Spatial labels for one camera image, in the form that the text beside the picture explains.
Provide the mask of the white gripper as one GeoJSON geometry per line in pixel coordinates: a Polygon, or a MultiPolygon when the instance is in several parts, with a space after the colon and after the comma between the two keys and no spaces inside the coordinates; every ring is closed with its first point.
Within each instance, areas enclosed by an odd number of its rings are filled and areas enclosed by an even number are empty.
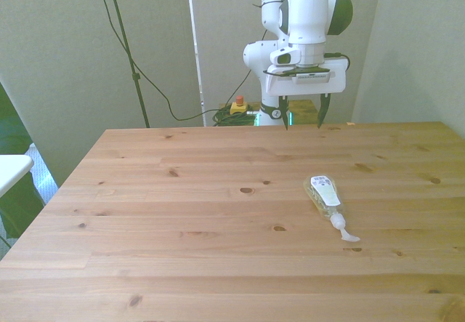
{"type": "Polygon", "coordinates": [[[346,86],[346,60],[326,60],[310,68],[295,65],[271,65],[265,72],[264,91],[279,96],[283,125],[288,129],[288,97],[321,94],[318,129],[323,125],[331,102],[331,93],[343,92],[346,86]]]}

